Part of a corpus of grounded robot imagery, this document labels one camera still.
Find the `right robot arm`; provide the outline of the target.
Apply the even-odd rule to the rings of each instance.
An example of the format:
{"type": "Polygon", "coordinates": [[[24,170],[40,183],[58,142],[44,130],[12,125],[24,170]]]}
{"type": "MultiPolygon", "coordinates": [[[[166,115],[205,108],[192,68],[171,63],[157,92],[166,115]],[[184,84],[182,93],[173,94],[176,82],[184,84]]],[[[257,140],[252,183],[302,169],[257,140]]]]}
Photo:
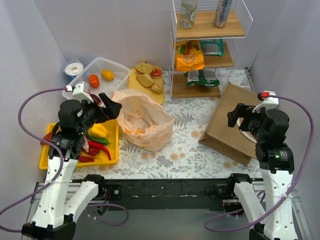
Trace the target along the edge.
{"type": "Polygon", "coordinates": [[[255,139],[255,155],[264,181],[265,207],[254,192],[249,177],[233,174],[234,194],[254,227],[249,231],[251,240],[296,240],[292,211],[292,196],[287,191],[292,185],[294,155],[285,143],[289,117],[278,109],[239,103],[227,114],[228,127],[233,128],[239,118],[240,130],[255,139]]]}

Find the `silver drink can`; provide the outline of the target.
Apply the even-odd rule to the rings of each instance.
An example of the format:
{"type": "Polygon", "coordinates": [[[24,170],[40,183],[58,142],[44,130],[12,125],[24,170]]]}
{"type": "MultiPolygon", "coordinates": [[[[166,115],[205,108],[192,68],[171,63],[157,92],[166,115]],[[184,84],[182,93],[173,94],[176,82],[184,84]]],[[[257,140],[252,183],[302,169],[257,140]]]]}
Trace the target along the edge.
{"type": "Polygon", "coordinates": [[[215,11],[213,25],[216,28],[224,28],[231,10],[232,0],[219,0],[215,11]]]}

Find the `orange mango gummy packet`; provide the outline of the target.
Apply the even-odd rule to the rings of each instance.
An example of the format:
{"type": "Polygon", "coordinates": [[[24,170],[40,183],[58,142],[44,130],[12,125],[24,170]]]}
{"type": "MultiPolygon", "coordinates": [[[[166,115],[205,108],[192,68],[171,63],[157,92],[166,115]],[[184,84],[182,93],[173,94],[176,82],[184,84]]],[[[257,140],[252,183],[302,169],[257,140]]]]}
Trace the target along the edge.
{"type": "Polygon", "coordinates": [[[177,41],[175,44],[174,66],[178,72],[202,70],[205,67],[205,61],[200,41],[177,41]]]}

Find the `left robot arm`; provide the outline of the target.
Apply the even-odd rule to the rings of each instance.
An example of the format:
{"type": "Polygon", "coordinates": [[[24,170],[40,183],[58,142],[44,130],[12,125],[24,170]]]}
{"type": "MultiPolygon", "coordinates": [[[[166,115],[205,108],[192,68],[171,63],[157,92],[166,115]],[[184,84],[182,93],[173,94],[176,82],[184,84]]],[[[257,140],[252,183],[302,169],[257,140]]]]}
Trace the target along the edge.
{"type": "Polygon", "coordinates": [[[99,194],[102,176],[85,178],[78,192],[66,201],[72,173],[85,144],[85,134],[94,124],[115,120],[122,108],[105,93],[96,101],[66,100],[60,104],[59,121],[52,129],[45,186],[32,220],[22,226],[22,235],[37,240],[71,240],[76,222],[88,203],[99,194]]]}

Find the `peach plastic grocery bag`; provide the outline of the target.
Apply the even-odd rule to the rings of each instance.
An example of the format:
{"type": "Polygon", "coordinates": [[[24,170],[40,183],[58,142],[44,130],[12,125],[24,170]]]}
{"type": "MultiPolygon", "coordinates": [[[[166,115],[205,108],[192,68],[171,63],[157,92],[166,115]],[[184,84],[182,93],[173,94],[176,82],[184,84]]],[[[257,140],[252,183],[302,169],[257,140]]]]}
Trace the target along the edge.
{"type": "Polygon", "coordinates": [[[117,122],[132,144],[157,152],[170,141],[175,118],[148,95],[132,89],[115,90],[111,100],[122,105],[117,122]]]}

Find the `teal snack packet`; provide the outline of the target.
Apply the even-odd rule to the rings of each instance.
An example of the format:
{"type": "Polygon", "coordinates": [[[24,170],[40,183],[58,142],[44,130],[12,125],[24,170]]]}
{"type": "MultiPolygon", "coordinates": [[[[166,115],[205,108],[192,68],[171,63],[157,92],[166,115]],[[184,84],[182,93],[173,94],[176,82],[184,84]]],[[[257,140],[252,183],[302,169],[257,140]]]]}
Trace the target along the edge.
{"type": "Polygon", "coordinates": [[[224,56],[224,41],[221,38],[200,40],[200,46],[205,56],[224,56]]]}

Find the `clear glass bottle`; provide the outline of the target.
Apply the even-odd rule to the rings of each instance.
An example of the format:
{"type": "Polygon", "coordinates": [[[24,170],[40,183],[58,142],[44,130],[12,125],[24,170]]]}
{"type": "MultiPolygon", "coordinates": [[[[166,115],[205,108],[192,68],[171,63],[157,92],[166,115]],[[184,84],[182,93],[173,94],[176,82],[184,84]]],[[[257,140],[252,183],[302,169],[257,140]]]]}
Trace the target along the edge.
{"type": "Polygon", "coordinates": [[[179,22],[183,29],[190,29],[193,27],[196,20],[197,8],[197,0],[181,1],[179,22]]]}

